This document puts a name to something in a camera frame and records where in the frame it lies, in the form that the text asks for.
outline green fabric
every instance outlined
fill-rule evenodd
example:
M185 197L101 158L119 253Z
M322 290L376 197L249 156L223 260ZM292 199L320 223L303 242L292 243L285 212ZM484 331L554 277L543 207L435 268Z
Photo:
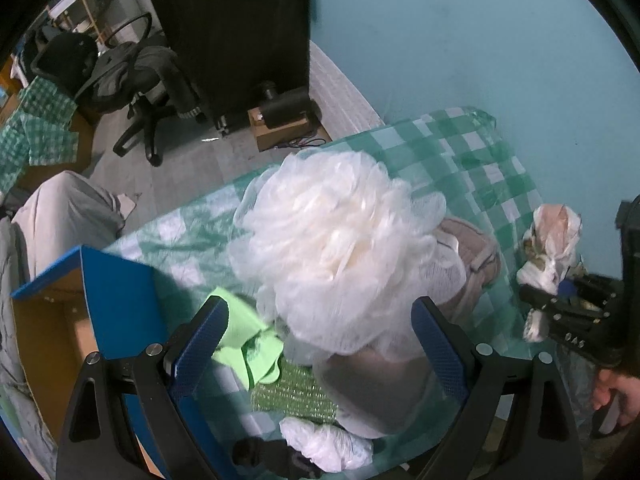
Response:
M310 368L280 359L280 379L273 384L257 384L251 391L256 412L282 412L318 424L333 424L338 407L321 390Z
M491 115L477 108L451 108L331 142L323 149L369 153L387 166L391 176L411 183L415 197L438 190L447 198L450 215L495 236L502 270L463 328L475 343L489 343L504 355L530 358L539 347L522 340L524 320L511 280L519 268L519 240L542 200L495 124ZM234 276L226 245L240 234L233 225L234 212L259 173L246 174L154 220L108 249L158 270L156 291L169 331L194 316L212 286L224 286L243 298L255 297L257 289ZM246 434L248 426L254 435L278 436L282 415L256 415L249 393L236 385L233 376L227 377L224 367L215 370L214 379L203 381L206 384L198 392L200 410L227 449ZM402 434L383 439L373 465L350 472L350 480L374 476L430 449L458 409L439 386L434 387L414 424Z
M0 198L28 166L75 162L78 156L78 133L68 130L73 99L40 77L18 97L20 104L0 130Z
M245 389L258 383L273 383L280 375L278 358L283 343L275 330L263 322L255 309L222 287L212 296L226 301L229 322L213 359L229 366L236 373Z

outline green checkered tablecloth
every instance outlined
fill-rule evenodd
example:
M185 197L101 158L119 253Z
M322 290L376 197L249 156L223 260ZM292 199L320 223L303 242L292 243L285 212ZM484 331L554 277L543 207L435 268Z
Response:
M78 133L68 130L73 99L37 77L18 94L20 104L0 130L0 203L28 166L75 162Z
M490 343L501 354L530 358L535 349L521 338L523 320L514 305L511 280L518 267L518 241L541 200L532 179L496 133L494 118L476 108L451 108L347 137L324 149L370 153L385 163L391 176L409 181L415 197L439 190L450 214L496 237L502 272L482 295L465 329L475 342ZM238 235L234 211L259 173L160 217L108 249L158 270L156 290L170 331L190 320L216 286L247 297L255 294L234 276L225 249ZM279 436L281 415L252 413L248 393L229 368L213 365L196 396L213 434L227 449L247 434ZM369 478L425 452L438 443L457 410L434 381L418 419L404 433L376 445L371 466L336 476Z

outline blue wall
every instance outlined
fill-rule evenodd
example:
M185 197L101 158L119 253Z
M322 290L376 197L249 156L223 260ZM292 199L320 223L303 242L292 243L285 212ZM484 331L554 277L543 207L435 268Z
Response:
M475 105L547 202L582 214L591 270L640 194L640 75L587 0L312 0L312 39L386 122Z

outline human hand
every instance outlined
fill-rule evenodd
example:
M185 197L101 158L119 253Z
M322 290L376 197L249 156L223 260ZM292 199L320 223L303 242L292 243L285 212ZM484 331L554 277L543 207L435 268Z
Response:
M591 398L595 410L610 403L612 390L617 390L625 396L620 405L618 424L626 426L636 420L640 413L640 379L624 376L612 370L600 370Z

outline chair base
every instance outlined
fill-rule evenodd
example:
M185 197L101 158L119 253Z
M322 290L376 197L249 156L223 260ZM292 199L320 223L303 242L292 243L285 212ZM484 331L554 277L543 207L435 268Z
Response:
M175 107L166 104L163 96L158 100L160 106L151 104L146 96L140 96L132 106L135 120L133 124L120 136L113 146L113 153L117 156L125 156L129 153L127 144L139 131L144 131L145 156L149 163L157 168L162 163L162 158L156 152L156 126L158 121L176 114Z

